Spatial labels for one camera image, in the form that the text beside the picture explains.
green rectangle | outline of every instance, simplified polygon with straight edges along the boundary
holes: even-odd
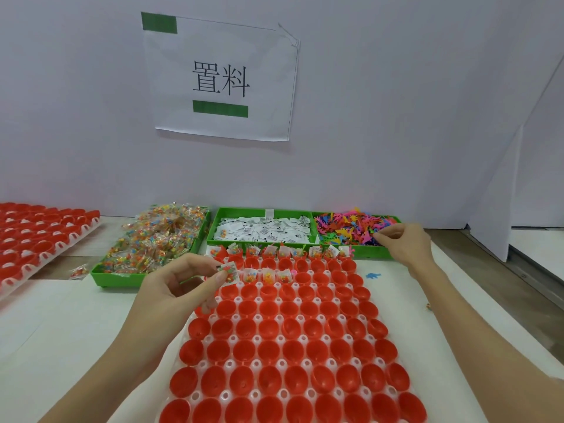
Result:
[[[178,34],[176,16],[141,12],[141,20],[143,21],[143,29],[145,31]]]
[[[252,216],[265,216],[264,209],[258,209],[253,207],[220,207],[215,214],[215,218],[211,223],[210,232],[208,234],[208,245],[223,245],[228,247],[233,240],[217,240],[214,239],[215,231],[217,230],[217,226],[222,218],[239,218],[240,216],[245,217],[252,217]],[[299,218],[300,216],[306,216],[310,219],[310,235],[308,236],[309,241],[311,242],[306,246],[306,250],[308,250],[311,244],[315,243],[315,238],[318,235],[317,227],[315,224],[315,220],[311,216],[311,212],[309,211],[292,211],[292,210],[284,210],[284,209],[275,209],[274,210],[274,218]],[[241,244],[243,249],[246,250],[248,245],[257,245],[265,247],[266,245],[270,245],[270,243],[266,242],[243,242],[243,241],[236,241],[238,244]],[[290,248],[301,248],[304,244],[291,244],[285,243],[286,246]]]
[[[222,104],[210,101],[192,101],[194,113],[231,115],[233,117],[249,117],[247,105]]]
[[[197,254],[200,250],[202,242],[205,240],[207,229],[212,220],[212,213],[208,211],[206,218],[200,226],[198,237],[194,238],[194,242],[190,247],[191,254]],[[123,275],[120,273],[106,273],[102,264],[98,263],[96,267],[90,272],[94,278],[95,283],[103,288],[138,288],[141,286],[145,273],[132,273],[130,275]]]
[[[312,212],[311,214],[315,219],[316,216],[323,215],[329,212],[330,211]],[[389,216],[394,220],[396,220],[397,222],[399,223],[401,222],[397,216],[393,216],[393,215],[374,215],[374,216]],[[390,251],[384,246],[352,245],[352,247],[354,249],[354,259],[392,259],[390,255]]]

green tape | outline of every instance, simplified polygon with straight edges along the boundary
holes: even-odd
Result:
[[[178,34],[176,16],[141,12],[141,20],[143,21],[143,29],[145,31]]]
[[[231,115],[233,117],[249,117],[249,106],[213,103],[210,101],[192,101],[194,113]]]

chinese character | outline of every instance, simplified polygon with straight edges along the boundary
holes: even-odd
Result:
[[[229,95],[230,95],[231,94],[231,88],[242,87],[243,88],[243,98],[244,98],[245,97],[245,87],[249,87],[249,85],[246,84],[246,82],[245,82],[246,67],[245,66],[243,67],[243,73],[241,73],[241,71],[239,71],[239,70],[236,70],[235,68],[231,68],[231,65],[229,65],[228,68],[229,68],[229,70],[226,69],[225,67],[223,67],[223,71],[225,71],[226,75],[223,75],[222,77],[227,78],[227,81],[225,82],[223,89],[225,89],[227,87],[227,89],[229,91]]]
[[[198,73],[198,89],[194,90],[219,93],[218,90],[215,90],[215,76],[219,75],[217,63],[194,61],[194,70],[193,73]]]

person's right hand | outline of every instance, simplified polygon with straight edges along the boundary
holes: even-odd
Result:
[[[433,264],[431,238],[419,224],[393,224],[372,234],[391,256],[409,269],[413,276],[419,267]]]

hand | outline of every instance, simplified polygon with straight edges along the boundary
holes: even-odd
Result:
[[[145,277],[108,349],[132,365],[136,385],[159,366],[169,343],[198,306],[204,313],[217,306],[215,291],[227,278],[226,271],[217,271],[218,266],[208,256],[186,254]],[[194,276],[210,277],[203,281]]]
[[[419,224],[393,224],[372,235],[413,276],[419,267],[434,264],[431,238]]]

